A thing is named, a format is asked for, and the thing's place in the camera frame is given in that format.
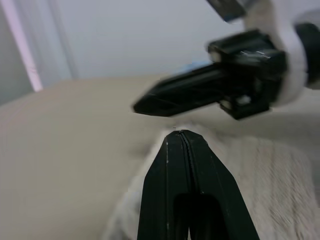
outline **black tool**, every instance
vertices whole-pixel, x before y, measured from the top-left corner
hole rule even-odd
[[[133,106],[136,113],[169,117],[219,103],[235,119],[269,110],[287,70],[286,55],[258,30],[208,45],[214,63],[160,81]]]
[[[258,240],[237,183],[194,132],[164,139],[143,184],[137,240]]]

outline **white wall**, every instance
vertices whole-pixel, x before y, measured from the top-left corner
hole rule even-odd
[[[223,22],[206,0],[15,1],[35,32],[29,38],[38,41],[42,71],[55,74],[45,86],[59,78],[171,73],[207,60],[208,41],[243,29]]]
[[[80,77],[170,73],[242,29],[206,0],[56,0]]]
[[[0,105],[31,92],[33,88],[0,4]]]

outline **fluffy fabric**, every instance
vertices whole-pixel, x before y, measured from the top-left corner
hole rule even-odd
[[[116,206],[102,240],[137,239],[144,178],[170,132],[188,129],[204,137],[233,174],[261,240],[320,239],[317,206],[308,158],[287,145],[256,137],[234,137],[187,124],[166,129],[128,191]]]

